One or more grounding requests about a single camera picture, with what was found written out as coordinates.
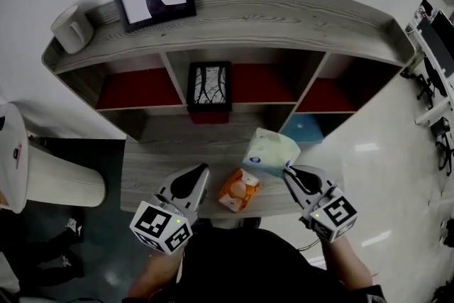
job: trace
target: tissue box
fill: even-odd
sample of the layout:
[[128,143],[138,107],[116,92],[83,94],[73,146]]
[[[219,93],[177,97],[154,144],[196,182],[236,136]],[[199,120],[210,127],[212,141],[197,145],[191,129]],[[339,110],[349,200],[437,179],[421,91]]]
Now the tissue box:
[[292,165],[300,152],[292,139],[258,128],[250,141],[243,164],[281,177],[283,169]]
[[239,170],[230,177],[219,195],[219,202],[234,212],[242,211],[260,188],[260,183],[250,173]]

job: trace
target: person's hand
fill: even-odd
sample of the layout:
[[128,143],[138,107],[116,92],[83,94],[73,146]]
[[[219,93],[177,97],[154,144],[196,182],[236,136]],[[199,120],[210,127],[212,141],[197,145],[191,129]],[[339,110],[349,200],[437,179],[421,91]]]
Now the person's hand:
[[168,285],[178,274],[184,246],[172,255],[156,252],[150,255],[147,266],[129,289],[130,298],[148,299]]
[[359,290],[374,285],[369,269],[356,256],[345,235],[332,243],[322,240],[321,247],[327,270],[349,290]]
[[181,247],[172,255],[164,253],[150,255],[145,272],[153,279],[154,285],[165,285],[177,275],[183,253],[184,247]]

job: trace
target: cable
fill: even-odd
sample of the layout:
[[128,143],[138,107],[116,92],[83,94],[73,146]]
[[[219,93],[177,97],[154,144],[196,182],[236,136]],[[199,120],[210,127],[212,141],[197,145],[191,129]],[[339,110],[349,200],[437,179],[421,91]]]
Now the cable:
[[309,250],[310,248],[313,248],[315,245],[317,245],[318,243],[320,242],[320,239],[317,238],[311,245],[308,245],[308,246],[304,246],[303,248],[299,248],[297,249],[298,251],[307,251]]
[[95,299],[95,298],[89,298],[89,297],[81,297],[81,298],[77,298],[77,299],[73,299],[73,300],[70,300],[66,303],[73,303],[73,302],[101,302],[101,303],[104,303],[103,301],[101,301],[100,299]]

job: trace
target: orange snack bag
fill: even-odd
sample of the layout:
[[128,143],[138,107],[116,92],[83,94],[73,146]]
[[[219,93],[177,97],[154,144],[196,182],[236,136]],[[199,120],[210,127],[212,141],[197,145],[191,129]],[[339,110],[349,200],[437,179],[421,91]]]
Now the orange snack bag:
[[249,172],[240,169],[222,187],[219,202],[233,212],[242,211],[259,188],[259,180]]

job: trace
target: tiled floor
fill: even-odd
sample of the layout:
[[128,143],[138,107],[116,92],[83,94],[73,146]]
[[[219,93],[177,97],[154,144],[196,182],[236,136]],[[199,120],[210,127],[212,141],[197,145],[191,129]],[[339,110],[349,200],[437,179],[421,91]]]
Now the tiled floor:
[[[359,219],[348,237],[383,286],[389,302],[427,302],[454,272],[452,250],[438,244],[440,222],[454,204],[429,208],[453,183],[438,171],[427,128],[414,119],[424,111],[412,81],[397,77],[361,112],[325,141],[307,148],[300,164],[328,170],[342,180]],[[316,240],[298,215],[262,220],[296,247]],[[304,253],[321,256],[320,245]]]
[[[360,213],[348,237],[389,302],[427,302],[454,268],[452,250],[438,244],[440,222],[450,216],[452,205],[428,207],[429,199],[439,198],[452,181],[438,171],[428,129],[414,123],[423,111],[415,94],[411,81],[396,78],[321,145],[305,148],[300,160],[343,181]],[[99,170],[109,193],[101,207],[86,209],[86,241],[74,247],[87,276],[40,292],[60,302],[77,297],[120,302],[150,252],[128,232],[132,214],[119,209],[124,143],[54,141],[51,146],[62,158]],[[69,215],[69,207],[29,202],[21,215],[27,239],[42,241],[59,233]],[[261,227],[296,247],[316,239],[297,215],[265,218]],[[320,245],[304,255],[317,260]]]

